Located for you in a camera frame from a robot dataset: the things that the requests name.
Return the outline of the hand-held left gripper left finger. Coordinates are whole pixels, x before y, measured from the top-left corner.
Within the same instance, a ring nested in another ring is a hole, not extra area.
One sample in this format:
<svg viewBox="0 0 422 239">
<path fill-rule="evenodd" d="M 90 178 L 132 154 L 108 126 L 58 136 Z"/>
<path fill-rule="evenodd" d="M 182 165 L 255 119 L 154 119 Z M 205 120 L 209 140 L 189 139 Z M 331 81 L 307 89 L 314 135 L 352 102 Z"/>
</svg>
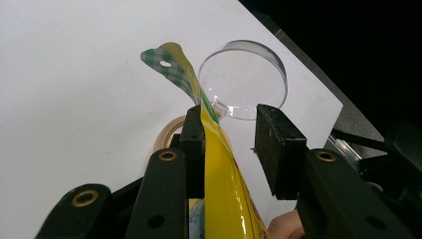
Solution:
<svg viewBox="0 0 422 239">
<path fill-rule="evenodd" d="M 170 142 L 184 153 L 188 198 L 204 197 L 205 132 L 200 117 L 199 106 L 189 109 L 176 121 Z"/>
</svg>

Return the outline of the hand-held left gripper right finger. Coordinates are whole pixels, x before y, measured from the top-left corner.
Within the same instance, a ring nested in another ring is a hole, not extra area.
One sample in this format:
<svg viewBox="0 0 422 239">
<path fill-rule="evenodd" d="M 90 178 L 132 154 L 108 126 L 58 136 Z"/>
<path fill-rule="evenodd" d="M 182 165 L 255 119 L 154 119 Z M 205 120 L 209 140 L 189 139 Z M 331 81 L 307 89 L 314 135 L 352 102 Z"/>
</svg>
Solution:
<svg viewBox="0 0 422 239">
<path fill-rule="evenodd" d="M 254 150 L 278 200 L 296 200 L 307 139 L 279 109 L 257 105 Z"/>
</svg>

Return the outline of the yellow green snack packet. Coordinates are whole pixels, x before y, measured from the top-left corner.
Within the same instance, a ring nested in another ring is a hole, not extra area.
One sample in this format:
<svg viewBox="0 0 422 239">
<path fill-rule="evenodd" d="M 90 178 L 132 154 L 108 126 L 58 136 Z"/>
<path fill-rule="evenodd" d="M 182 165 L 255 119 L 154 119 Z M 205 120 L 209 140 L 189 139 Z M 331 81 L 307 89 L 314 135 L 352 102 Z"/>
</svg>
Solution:
<svg viewBox="0 0 422 239">
<path fill-rule="evenodd" d="M 164 43 L 142 52 L 140 59 L 185 92 L 201 110 L 205 132 L 205 239 L 271 239 L 219 119 L 180 45 Z"/>
</svg>

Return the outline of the clear plastic lid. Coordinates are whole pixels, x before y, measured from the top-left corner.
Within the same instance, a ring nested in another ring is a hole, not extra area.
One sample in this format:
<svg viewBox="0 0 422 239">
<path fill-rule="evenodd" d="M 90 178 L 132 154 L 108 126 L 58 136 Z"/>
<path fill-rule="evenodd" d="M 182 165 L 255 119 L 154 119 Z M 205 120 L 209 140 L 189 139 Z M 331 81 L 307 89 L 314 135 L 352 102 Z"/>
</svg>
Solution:
<svg viewBox="0 0 422 239">
<path fill-rule="evenodd" d="M 282 60 L 269 47 L 250 40 L 228 42 L 209 55 L 198 80 L 220 118 L 254 120 L 258 104 L 279 109 L 288 96 Z"/>
</svg>

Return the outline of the black stand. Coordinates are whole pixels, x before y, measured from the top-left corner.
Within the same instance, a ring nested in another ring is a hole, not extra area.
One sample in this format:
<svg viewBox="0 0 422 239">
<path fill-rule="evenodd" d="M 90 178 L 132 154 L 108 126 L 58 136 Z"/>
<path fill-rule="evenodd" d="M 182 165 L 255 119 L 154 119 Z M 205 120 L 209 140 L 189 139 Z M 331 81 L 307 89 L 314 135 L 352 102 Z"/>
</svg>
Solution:
<svg viewBox="0 0 422 239">
<path fill-rule="evenodd" d="M 336 138 L 384 152 L 359 161 L 358 172 L 364 179 L 385 186 L 422 185 L 422 130 L 418 127 L 401 121 L 387 131 L 383 141 L 337 129 L 331 133 Z"/>
</svg>

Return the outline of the white paper sheet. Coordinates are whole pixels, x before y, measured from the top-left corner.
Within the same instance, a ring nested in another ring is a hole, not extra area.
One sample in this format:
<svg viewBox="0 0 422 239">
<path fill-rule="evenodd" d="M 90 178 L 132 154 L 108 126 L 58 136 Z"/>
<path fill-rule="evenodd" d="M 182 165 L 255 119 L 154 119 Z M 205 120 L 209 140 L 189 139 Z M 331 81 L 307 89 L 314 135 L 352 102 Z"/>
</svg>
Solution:
<svg viewBox="0 0 422 239">
<path fill-rule="evenodd" d="M 341 102 L 238 0 L 0 0 L 0 239 L 35 239 L 74 187 L 120 189 L 191 100 L 143 51 L 178 43 L 199 66 L 250 39 L 282 59 L 285 114 L 324 146 Z"/>
</svg>

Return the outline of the aluminium floor rail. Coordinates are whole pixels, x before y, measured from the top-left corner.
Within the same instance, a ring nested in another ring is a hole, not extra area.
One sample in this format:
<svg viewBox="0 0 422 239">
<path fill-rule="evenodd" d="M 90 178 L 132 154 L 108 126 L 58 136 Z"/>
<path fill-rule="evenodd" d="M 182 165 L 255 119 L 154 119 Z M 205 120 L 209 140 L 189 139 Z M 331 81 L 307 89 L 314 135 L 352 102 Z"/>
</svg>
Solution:
<svg viewBox="0 0 422 239">
<path fill-rule="evenodd" d="M 356 164 L 361 160 L 361 156 L 345 140 L 330 135 L 328 141 L 350 164 Z"/>
</svg>

